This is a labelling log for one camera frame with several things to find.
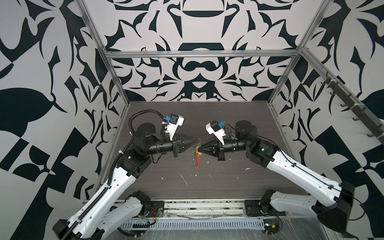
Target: wooden table surface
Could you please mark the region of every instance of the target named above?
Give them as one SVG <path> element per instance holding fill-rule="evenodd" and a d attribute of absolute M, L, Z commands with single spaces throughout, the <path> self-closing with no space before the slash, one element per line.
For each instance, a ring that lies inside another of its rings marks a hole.
<path fill-rule="evenodd" d="M 197 137 L 204 143 L 211 138 L 205 125 L 212 120 L 225 121 L 235 127 L 239 120 L 248 120 L 257 127 L 260 136 L 273 140 L 286 151 L 281 135 L 266 102 L 132 102 L 128 110 L 116 149 L 123 149 L 131 138 L 128 119 L 134 113 L 154 109 L 164 116 L 171 113 L 184 117 L 178 133 Z M 160 132 L 161 119 L 153 113 L 138 116 L 133 121 L 134 129 L 144 122 L 153 123 Z M 163 155 L 157 164 L 151 164 L 144 173 L 121 196 L 137 190 L 151 198 L 237 198 L 261 197 L 267 189 L 286 194 L 304 194 L 304 190 L 285 177 L 254 164 L 245 156 L 245 151 L 225 154 L 225 161 L 203 154 L 199 168 L 195 167 L 192 147 L 177 158 L 170 152 Z"/>

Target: white scrap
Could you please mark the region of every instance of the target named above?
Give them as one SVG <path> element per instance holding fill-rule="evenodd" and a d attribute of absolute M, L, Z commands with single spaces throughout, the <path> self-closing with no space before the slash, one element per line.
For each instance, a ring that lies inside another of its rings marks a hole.
<path fill-rule="evenodd" d="M 188 186 L 187 181 L 184 178 L 183 178 L 183 180 L 184 180 L 185 184 Z"/>

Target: robotic arm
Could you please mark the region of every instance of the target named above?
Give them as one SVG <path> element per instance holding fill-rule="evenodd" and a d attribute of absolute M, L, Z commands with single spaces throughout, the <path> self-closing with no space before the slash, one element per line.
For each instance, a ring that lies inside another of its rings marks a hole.
<path fill-rule="evenodd" d="M 151 123 L 143 123 L 134 131 L 132 120 L 144 113 L 156 113 L 162 118 L 163 127 L 160 134 Z M 134 114 L 128 120 L 132 138 L 127 146 L 119 151 L 113 162 L 108 180 L 92 196 L 92 198 L 76 214 L 68 220 L 61 219 L 53 227 L 53 231 L 61 240 L 105 239 L 124 221 L 137 215 L 148 213 L 151 199 L 142 191 L 137 191 L 120 207 L 109 211 L 118 197 L 143 173 L 153 162 L 153 154 L 160 157 L 167 152 L 173 152 L 174 157 L 191 147 L 196 138 L 176 134 L 178 126 L 184 118 L 172 114 L 164 118 L 155 110 L 143 110 Z"/>
<path fill-rule="evenodd" d="M 250 216 L 275 215 L 277 212 L 295 212 L 317 216 L 319 221 L 336 232 L 345 232 L 354 199 L 354 186 L 348 182 L 338 183 L 286 155 L 272 142 L 260 139 L 257 128 L 249 121 L 238 121 L 235 136 L 223 139 L 224 123 L 217 120 L 206 125 L 211 140 L 199 147 L 199 151 L 224 161 L 224 153 L 245 151 L 252 162 L 283 175 L 310 195 L 290 195 L 267 190 L 257 205 L 251 205 Z"/>

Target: plastic sheet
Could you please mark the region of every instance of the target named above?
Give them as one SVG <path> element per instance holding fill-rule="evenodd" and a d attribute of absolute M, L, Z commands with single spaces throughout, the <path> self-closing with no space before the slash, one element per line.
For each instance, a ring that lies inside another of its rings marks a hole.
<path fill-rule="evenodd" d="M 231 229 L 231 230 L 148 230 L 141 240 L 328 240 L 323 225 L 316 218 L 281 218 L 281 231 L 267 235 L 260 230 Z M 132 240 L 118 231 L 109 235 L 107 240 Z"/>

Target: patterned wall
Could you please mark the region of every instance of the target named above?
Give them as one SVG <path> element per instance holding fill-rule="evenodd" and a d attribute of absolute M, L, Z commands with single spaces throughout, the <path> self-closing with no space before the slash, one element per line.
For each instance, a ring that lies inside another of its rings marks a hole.
<path fill-rule="evenodd" d="M 309 49 L 383 119 L 383 2 L 335 0 Z M 384 146 L 372 137 L 301 58 L 273 103 L 296 159 L 319 174 L 356 187 L 345 238 L 384 238 Z"/>
<path fill-rule="evenodd" d="M 112 64 L 131 101 L 268 100 L 289 57 L 134 58 Z"/>
<path fill-rule="evenodd" d="M 321 0 L 86 0 L 110 51 L 292 49 Z"/>
<path fill-rule="evenodd" d="M 73 0 L 0 3 L 2 239 L 55 239 L 92 194 L 124 108 Z"/>

